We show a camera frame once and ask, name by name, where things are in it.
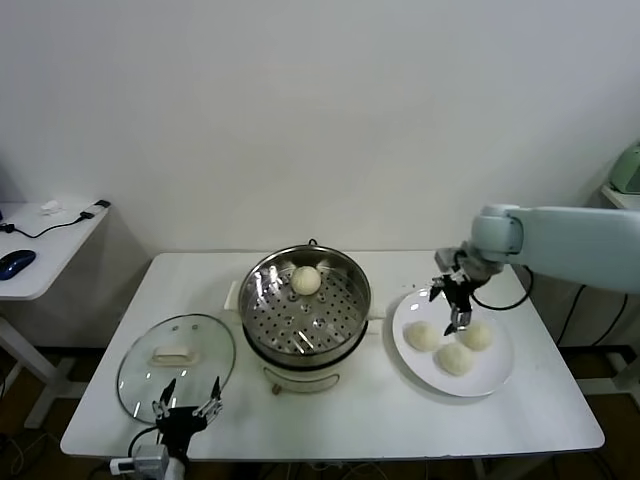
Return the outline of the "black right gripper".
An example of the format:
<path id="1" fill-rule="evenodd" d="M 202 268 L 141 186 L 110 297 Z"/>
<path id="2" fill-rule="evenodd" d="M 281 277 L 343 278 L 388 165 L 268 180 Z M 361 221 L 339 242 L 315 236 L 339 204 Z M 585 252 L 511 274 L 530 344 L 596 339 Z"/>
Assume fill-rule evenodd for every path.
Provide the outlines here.
<path id="1" fill-rule="evenodd" d="M 429 301 L 432 302 L 443 292 L 452 308 L 445 335 L 464 331 L 469 326 L 472 316 L 471 296 L 477 288 L 478 282 L 465 275 L 445 274 L 433 279 L 429 289 Z"/>

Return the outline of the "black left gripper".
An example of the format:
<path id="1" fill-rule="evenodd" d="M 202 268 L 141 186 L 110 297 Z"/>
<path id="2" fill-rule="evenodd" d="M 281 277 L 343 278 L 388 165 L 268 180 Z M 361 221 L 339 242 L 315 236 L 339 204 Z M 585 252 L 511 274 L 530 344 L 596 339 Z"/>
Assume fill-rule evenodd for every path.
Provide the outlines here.
<path id="1" fill-rule="evenodd" d="M 169 450 L 187 450 L 191 438 L 207 426 L 202 416 L 217 416 L 222 410 L 220 377 L 212 387 L 209 399 L 197 407 L 169 408 L 169 403 L 176 387 L 176 379 L 172 379 L 163 389 L 158 400 L 152 402 L 152 410 L 161 433 L 161 443 Z"/>

